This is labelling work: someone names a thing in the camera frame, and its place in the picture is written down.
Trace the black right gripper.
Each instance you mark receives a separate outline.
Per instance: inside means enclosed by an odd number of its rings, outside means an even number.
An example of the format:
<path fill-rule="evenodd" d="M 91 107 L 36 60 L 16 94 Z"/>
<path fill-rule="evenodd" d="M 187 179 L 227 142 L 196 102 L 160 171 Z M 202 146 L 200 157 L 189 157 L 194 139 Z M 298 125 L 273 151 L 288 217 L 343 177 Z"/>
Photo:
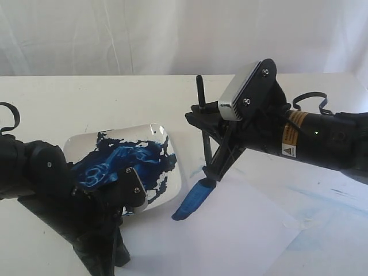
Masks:
<path fill-rule="evenodd" d="M 206 176 L 221 181 L 246 149 L 276 153 L 289 107 L 278 83 L 270 87 L 264 103 L 250 119 L 222 119 L 217 101 L 192 105 L 191 112 L 185 114 L 187 122 L 199 130 L 204 122 L 209 136 L 218 142 L 218 149 L 206 162 Z"/>

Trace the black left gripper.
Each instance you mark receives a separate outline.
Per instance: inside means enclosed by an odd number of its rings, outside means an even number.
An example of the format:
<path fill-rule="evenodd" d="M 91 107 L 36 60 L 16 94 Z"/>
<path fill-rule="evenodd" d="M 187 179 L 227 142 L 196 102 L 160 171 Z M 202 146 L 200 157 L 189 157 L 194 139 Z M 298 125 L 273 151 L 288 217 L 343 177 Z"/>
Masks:
<path fill-rule="evenodd" d="M 90 275 L 114 275 L 113 264 L 131 260 L 120 226 L 122 210 L 135 208 L 135 170 L 118 170 L 112 180 L 90 187 L 69 172 L 68 183 L 73 249 Z"/>

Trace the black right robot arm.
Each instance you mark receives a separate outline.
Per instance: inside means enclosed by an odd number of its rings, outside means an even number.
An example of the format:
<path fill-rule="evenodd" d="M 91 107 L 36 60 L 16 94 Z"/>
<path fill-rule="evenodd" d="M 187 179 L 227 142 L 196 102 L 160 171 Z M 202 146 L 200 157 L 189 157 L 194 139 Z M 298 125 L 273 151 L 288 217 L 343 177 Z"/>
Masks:
<path fill-rule="evenodd" d="M 223 119 L 212 103 L 191 106 L 187 122 L 219 145 L 204 166 L 205 175 L 221 181 L 243 152 L 252 150 L 334 170 L 366 184 L 367 113 L 301 111 L 298 101 L 317 95 L 305 93 L 288 103 L 275 83 L 254 115 L 242 121 Z"/>

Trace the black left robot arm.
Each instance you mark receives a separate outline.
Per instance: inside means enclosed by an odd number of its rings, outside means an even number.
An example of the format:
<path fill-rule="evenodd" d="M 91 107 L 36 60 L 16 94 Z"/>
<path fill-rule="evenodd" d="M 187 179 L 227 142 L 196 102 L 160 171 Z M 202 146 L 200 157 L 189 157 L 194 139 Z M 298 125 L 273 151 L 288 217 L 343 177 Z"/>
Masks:
<path fill-rule="evenodd" d="M 114 275 L 130 259 L 120 225 L 122 182 L 87 189 L 60 147 L 1 137 L 1 199 L 17 201 L 66 240 L 91 275 Z"/>

